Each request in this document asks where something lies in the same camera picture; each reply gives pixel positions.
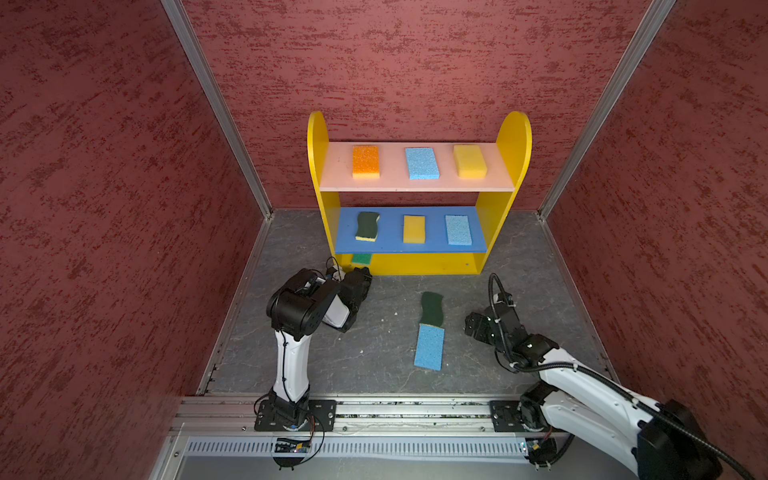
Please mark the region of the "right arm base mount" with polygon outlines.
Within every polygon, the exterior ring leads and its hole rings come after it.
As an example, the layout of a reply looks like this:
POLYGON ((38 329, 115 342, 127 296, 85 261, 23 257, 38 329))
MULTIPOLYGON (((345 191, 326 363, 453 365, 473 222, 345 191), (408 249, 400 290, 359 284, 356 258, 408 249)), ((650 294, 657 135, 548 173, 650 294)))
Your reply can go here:
POLYGON ((527 435, 567 435, 554 428, 544 416, 545 402, 528 398, 518 400, 492 400, 489 402, 490 419, 496 433, 527 435))

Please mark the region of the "orange sponge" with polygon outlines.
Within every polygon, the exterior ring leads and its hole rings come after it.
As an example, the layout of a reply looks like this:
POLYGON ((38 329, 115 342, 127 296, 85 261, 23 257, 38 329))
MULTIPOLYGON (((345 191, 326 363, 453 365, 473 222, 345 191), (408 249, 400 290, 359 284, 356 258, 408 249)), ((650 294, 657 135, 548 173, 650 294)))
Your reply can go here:
POLYGON ((353 147, 352 177, 355 180, 380 178, 379 149, 374 145, 353 147))

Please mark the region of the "bright green yellow sponge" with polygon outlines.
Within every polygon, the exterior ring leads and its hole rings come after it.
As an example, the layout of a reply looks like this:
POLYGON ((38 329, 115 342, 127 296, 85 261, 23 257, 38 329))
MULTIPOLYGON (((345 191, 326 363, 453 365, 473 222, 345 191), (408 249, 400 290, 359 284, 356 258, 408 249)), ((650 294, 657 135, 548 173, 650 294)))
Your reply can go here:
POLYGON ((370 253, 353 254, 351 264, 357 266, 369 266, 372 263, 373 255, 370 253))

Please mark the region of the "blue sponge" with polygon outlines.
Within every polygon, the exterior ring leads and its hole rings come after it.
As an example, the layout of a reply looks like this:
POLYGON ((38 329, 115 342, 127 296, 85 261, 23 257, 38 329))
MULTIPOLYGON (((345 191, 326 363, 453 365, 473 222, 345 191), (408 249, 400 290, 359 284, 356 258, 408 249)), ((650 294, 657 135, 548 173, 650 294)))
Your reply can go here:
POLYGON ((445 330, 429 324, 420 324, 414 365, 419 368, 440 371, 442 369, 445 330))
POLYGON ((432 148, 406 148, 406 162, 410 180, 437 180, 440 171, 432 148))
POLYGON ((466 215, 446 215, 445 226, 447 242, 451 246, 471 246, 473 244, 469 217, 466 215))

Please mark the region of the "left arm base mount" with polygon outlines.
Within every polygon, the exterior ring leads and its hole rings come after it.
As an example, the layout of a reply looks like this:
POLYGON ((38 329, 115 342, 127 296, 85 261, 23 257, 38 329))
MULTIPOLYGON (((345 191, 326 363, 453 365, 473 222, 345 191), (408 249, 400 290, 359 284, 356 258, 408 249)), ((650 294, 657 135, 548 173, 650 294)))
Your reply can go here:
POLYGON ((297 406, 280 398, 266 399, 256 410, 257 432, 332 432, 338 403, 335 400, 310 399, 297 406))

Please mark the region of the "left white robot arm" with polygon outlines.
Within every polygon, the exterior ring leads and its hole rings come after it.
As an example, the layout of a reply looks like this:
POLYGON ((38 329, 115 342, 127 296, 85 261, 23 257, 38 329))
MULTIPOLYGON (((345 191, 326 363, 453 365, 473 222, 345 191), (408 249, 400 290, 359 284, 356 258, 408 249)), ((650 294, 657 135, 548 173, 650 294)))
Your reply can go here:
POLYGON ((277 419, 296 428, 309 415, 308 376, 311 337, 320 325, 346 332, 354 325, 373 276, 355 268, 338 281, 301 269, 270 298, 266 314, 277 342, 277 374, 268 394, 277 419))

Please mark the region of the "yellow sponge front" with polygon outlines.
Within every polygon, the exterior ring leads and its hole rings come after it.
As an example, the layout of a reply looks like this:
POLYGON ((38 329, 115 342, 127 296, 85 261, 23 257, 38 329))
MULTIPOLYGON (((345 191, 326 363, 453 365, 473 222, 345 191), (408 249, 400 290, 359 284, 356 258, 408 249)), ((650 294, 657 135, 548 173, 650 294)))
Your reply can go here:
POLYGON ((403 243, 424 244, 426 242, 426 218, 417 215, 405 215, 403 222, 403 243))

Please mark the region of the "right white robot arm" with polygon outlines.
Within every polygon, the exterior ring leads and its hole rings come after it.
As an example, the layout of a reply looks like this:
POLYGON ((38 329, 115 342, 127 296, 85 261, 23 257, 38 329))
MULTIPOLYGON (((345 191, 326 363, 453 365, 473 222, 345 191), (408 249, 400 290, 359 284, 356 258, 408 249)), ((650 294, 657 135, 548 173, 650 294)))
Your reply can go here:
POLYGON ((496 402, 494 420, 531 433, 556 430, 601 450, 640 479, 716 479, 721 459, 691 411, 660 403, 605 377, 550 338, 529 333, 511 298, 492 298, 465 319, 466 335, 493 347, 498 363, 537 382, 512 406, 496 402))

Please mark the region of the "dark green wavy sponge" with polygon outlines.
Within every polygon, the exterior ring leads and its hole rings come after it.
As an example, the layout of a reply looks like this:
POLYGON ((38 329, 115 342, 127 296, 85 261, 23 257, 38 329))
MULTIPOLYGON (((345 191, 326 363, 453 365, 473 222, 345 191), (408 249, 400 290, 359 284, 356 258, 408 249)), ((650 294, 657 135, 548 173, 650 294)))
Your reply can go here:
POLYGON ((442 328, 444 323, 443 296, 435 292, 423 292, 421 296, 420 324, 442 328))
POLYGON ((375 242, 378 238, 378 212, 361 211, 357 215, 357 229, 354 238, 357 241, 375 242))

